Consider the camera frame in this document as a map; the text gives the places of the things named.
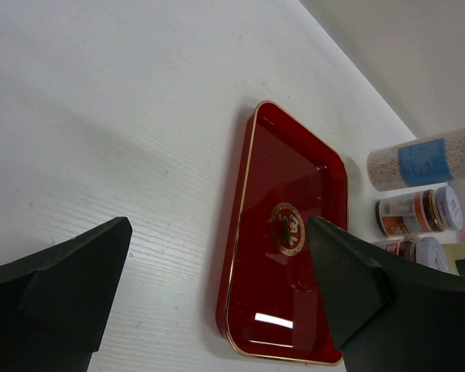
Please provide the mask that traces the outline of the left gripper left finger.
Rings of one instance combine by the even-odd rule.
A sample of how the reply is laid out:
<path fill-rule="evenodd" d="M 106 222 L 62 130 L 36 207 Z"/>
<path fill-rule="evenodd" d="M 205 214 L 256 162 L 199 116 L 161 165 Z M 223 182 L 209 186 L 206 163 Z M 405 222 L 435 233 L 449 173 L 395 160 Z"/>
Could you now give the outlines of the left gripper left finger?
<path fill-rule="evenodd" d="M 0 371 L 86 371 L 101 345 L 132 226 L 117 217 L 0 266 Z"/>

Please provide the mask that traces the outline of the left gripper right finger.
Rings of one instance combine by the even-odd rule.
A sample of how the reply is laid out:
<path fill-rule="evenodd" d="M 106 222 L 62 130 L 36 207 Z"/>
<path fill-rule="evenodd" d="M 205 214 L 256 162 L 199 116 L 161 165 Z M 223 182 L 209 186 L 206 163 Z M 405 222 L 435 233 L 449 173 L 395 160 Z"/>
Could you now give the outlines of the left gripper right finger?
<path fill-rule="evenodd" d="M 348 371 L 465 371 L 465 278 L 356 238 L 322 217 L 307 237 Z"/>

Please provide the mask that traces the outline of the tall blue label spice bottle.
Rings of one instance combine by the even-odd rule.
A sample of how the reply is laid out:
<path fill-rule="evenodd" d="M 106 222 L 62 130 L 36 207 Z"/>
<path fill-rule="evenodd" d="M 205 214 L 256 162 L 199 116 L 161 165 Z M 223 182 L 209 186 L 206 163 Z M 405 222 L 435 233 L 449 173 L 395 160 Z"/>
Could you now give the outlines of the tall blue label spice bottle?
<path fill-rule="evenodd" d="M 375 150 L 367 173 L 378 191 L 465 179 L 465 128 Z"/>

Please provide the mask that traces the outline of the small jar red label lid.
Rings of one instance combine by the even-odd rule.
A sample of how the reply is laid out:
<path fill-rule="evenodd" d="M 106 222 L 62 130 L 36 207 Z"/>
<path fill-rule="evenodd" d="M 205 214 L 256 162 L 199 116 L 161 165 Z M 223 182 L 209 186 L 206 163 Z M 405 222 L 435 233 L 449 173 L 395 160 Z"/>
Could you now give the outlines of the small jar red label lid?
<path fill-rule="evenodd" d="M 375 205 L 377 224 L 386 236 L 414 236 L 457 231 L 463 212 L 449 186 L 383 198 Z"/>

